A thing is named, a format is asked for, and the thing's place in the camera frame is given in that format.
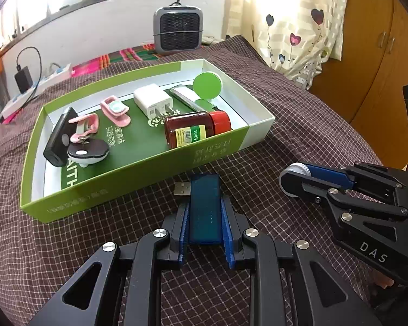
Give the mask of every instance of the green box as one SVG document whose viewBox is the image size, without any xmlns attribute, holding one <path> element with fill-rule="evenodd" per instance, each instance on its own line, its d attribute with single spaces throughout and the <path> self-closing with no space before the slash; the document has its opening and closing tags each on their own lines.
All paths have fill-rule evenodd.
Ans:
<svg viewBox="0 0 408 326">
<path fill-rule="evenodd" d="M 222 78 L 223 89 L 212 103 L 228 113 L 233 129 L 169 150 L 165 141 L 161 142 L 163 125 L 150 123 L 142 112 L 136 110 L 133 92 L 151 83 L 165 90 L 176 84 L 188 86 L 204 71 L 213 71 Z M 87 168 L 80 168 L 72 161 L 64 168 L 56 168 L 46 161 L 42 153 L 48 138 L 69 106 L 79 115 L 101 114 L 97 138 L 107 141 L 112 131 L 115 136 L 114 129 L 109 126 L 113 124 L 103 118 L 100 111 L 100 101 L 110 95 L 117 96 L 131 108 L 131 125 L 121 130 L 124 131 L 121 139 L 127 137 L 131 145 L 125 145 L 124 141 L 110 143 L 108 157 Z M 174 109 L 180 113 L 191 111 L 176 99 Z M 274 120 L 275 117 L 257 99 L 203 59 L 146 67 L 94 82 L 45 104 L 41 109 L 26 153 L 20 208 L 43 223 L 66 217 L 258 143 L 266 137 Z M 153 128 L 142 132 L 145 122 Z M 153 131 L 153 137 L 147 131 Z"/>
</svg>

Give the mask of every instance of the red bottle cap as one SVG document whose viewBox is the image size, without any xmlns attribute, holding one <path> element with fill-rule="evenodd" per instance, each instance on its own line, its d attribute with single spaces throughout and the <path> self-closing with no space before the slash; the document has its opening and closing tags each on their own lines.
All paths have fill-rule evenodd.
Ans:
<svg viewBox="0 0 408 326">
<path fill-rule="evenodd" d="M 211 119 L 214 124 L 214 134 L 219 135 L 231 130 L 231 122 L 228 114 L 223 111 L 210 112 Z"/>
</svg>

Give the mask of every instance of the wooden wardrobe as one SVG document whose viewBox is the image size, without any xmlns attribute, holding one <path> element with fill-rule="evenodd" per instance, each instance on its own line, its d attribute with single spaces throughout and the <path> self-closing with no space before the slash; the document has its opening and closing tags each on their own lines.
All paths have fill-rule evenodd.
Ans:
<svg viewBox="0 0 408 326">
<path fill-rule="evenodd" d="M 370 144 L 386 166 L 408 162 L 408 13 L 399 0 L 348 0 L 343 58 L 313 80 L 315 94 Z"/>
</svg>

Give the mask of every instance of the white charger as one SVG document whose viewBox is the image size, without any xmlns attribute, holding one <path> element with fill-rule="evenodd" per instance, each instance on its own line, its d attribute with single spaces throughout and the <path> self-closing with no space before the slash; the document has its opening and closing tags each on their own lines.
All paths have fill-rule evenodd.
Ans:
<svg viewBox="0 0 408 326">
<path fill-rule="evenodd" d="M 174 105 L 172 97 L 155 83 L 136 89 L 134 102 L 149 119 L 156 118 L 157 113 L 166 113 Z"/>
</svg>

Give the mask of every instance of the white wall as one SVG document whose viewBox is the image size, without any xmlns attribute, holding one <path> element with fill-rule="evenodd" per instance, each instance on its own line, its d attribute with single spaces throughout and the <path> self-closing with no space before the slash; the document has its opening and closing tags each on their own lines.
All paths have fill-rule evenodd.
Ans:
<svg viewBox="0 0 408 326">
<path fill-rule="evenodd" d="M 50 63 L 78 65 L 97 56 L 153 41 L 153 14 L 176 0 L 107 0 L 60 17 L 14 45 L 3 57 L 10 97 L 19 94 L 15 82 L 16 56 L 26 46 L 38 48 L 42 68 Z M 225 11 L 229 0 L 181 0 L 183 5 L 203 11 L 203 35 L 224 37 Z M 18 60 L 28 66 L 33 81 L 39 77 L 39 60 L 34 50 Z"/>
</svg>

